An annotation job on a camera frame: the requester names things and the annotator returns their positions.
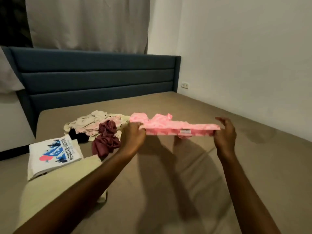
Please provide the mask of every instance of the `person's left hand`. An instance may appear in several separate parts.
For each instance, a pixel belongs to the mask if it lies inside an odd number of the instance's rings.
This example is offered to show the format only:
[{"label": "person's left hand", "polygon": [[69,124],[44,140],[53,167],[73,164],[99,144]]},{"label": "person's left hand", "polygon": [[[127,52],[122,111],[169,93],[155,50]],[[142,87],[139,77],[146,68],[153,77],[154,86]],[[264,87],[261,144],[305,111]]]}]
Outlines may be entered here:
[{"label": "person's left hand", "polygon": [[142,123],[129,123],[122,130],[120,150],[131,156],[134,156],[137,153],[138,149],[143,145],[146,137],[145,129],[138,129],[140,125],[142,125]]}]

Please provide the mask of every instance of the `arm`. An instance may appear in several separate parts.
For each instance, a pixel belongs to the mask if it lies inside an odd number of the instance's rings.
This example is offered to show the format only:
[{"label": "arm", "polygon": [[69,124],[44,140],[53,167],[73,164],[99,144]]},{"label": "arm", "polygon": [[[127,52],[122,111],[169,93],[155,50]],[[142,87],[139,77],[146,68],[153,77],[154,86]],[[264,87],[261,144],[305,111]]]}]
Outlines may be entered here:
[{"label": "arm", "polygon": [[216,119],[225,126],[225,129],[216,131],[214,141],[241,232],[243,234],[280,234],[273,218],[236,158],[234,152],[236,132],[232,122],[228,118],[217,117]]},{"label": "arm", "polygon": [[120,149],[114,156],[45,206],[14,234],[72,232],[143,144],[146,132],[139,130],[139,126],[130,123],[123,130]]}]

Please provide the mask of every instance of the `pink clothing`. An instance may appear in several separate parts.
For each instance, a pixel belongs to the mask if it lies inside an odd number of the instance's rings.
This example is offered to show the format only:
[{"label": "pink clothing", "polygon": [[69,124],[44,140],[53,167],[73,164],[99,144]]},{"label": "pink clothing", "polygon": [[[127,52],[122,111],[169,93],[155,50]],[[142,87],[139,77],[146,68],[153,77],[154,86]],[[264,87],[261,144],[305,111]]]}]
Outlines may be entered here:
[{"label": "pink clothing", "polygon": [[106,122],[107,120],[114,121],[116,127],[120,127],[121,125],[121,118],[120,116],[111,116],[108,118],[105,118],[101,121],[97,121],[94,123],[91,123],[83,128],[76,128],[76,133],[85,133],[87,136],[95,136],[99,133],[99,125]]},{"label": "pink clothing", "polygon": [[183,121],[172,121],[172,115],[156,114],[149,119],[145,113],[133,113],[130,122],[142,122],[148,135],[178,135],[179,137],[212,136],[220,126],[215,124],[189,124]]}]

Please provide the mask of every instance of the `forearm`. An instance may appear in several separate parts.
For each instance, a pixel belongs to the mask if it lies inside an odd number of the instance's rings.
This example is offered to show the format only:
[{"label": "forearm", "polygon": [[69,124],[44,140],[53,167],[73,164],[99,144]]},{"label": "forearm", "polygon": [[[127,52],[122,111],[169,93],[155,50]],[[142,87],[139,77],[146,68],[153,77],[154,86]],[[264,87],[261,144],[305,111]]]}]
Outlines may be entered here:
[{"label": "forearm", "polygon": [[235,154],[218,153],[242,233],[280,233],[267,208],[250,184]]},{"label": "forearm", "polygon": [[92,173],[71,186],[15,231],[15,234],[70,233],[132,159],[118,151]]}]

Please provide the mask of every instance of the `blue headboard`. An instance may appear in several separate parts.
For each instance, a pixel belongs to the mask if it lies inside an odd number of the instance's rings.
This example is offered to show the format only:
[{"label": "blue headboard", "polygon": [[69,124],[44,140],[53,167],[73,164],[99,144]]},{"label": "blue headboard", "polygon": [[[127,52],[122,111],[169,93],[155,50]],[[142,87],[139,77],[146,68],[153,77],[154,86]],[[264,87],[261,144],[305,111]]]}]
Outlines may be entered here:
[{"label": "blue headboard", "polygon": [[17,95],[34,135],[43,110],[177,92],[180,56],[2,49],[25,86]]}]

